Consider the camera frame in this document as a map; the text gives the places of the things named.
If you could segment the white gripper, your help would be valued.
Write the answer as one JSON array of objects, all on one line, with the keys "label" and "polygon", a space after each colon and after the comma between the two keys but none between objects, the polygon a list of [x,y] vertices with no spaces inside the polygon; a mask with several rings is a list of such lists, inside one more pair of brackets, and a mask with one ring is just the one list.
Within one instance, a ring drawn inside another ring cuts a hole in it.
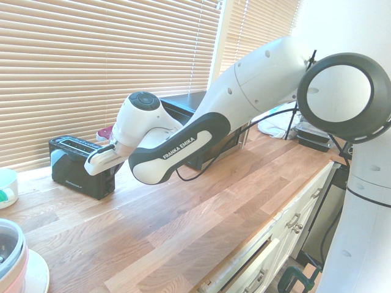
[{"label": "white gripper", "polygon": [[95,176],[108,169],[109,175],[115,176],[122,167],[125,158],[118,155],[114,149],[114,145],[107,145],[90,153],[84,163],[86,172]]}]

